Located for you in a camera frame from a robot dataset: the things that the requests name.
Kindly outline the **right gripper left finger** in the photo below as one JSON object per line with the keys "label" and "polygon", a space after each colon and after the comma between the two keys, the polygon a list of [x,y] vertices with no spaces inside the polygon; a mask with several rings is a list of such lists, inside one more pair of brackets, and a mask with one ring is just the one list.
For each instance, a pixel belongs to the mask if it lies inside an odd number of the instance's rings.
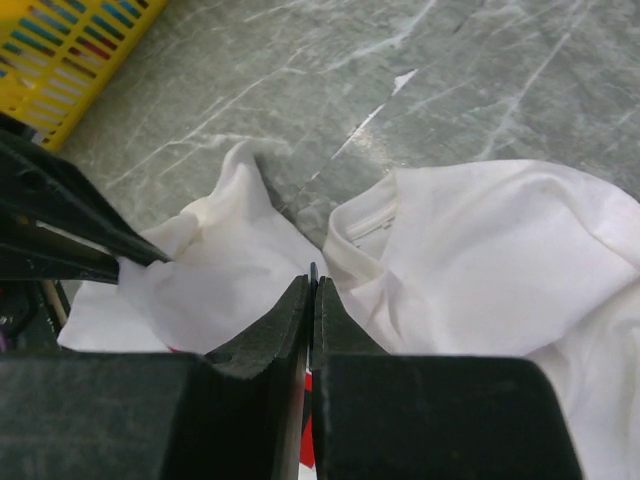
{"label": "right gripper left finger", "polygon": [[2,284],[3,478],[298,476],[306,277],[204,356],[62,350],[60,319],[40,284]]}

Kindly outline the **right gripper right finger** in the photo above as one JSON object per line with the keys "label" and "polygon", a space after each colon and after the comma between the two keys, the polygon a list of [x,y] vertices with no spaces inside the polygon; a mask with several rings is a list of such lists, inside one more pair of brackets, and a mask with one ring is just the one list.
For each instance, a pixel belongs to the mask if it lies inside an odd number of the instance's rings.
{"label": "right gripper right finger", "polygon": [[322,479],[579,479],[556,393],[533,362],[393,355],[316,290],[312,435]]}

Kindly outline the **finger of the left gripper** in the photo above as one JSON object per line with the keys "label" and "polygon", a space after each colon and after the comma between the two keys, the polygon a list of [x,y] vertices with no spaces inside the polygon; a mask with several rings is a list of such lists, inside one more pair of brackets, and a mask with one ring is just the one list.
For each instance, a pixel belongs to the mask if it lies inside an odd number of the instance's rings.
{"label": "finger of the left gripper", "polygon": [[1,133],[1,220],[58,233],[144,267],[171,258],[138,235],[71,163]]}
{"label": "finger of the left gripper", "polygon": [[111,255],[30,224],[1,220],[2,280],[80,280],[117,284]]}

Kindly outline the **white Coca-Cola t-shirt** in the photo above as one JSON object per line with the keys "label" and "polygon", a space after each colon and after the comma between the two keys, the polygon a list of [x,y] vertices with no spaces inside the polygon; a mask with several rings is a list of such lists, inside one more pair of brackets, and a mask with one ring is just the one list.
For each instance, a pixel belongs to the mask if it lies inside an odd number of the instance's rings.
{"label": "white Coca-Cola t-shirt", "polygon": [[316,264],[389,352],[536,362],[587,477],[639,475],[639,205],[603,180],[535,160],[397,169],[335,208],[317,248],[241,143],[210,195],[146,237],[169,261],[84,283],[62,346],[205,354]]}

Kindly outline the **blue round brooch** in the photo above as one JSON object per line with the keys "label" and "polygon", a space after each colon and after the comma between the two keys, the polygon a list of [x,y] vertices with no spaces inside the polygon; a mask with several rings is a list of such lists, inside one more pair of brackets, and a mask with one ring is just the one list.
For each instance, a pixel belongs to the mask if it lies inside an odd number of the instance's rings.
{"label": "blue round brooch", "polygon": [[318,268],[315,262],[310,264],[309,271],[309,335],[308,335],[308,347],[307,347],[307,371],[312,372],[313,368],[313,348],[314,348],[314,320],[315,320],[315,306],[316,306],[316,294],[318,288]]}

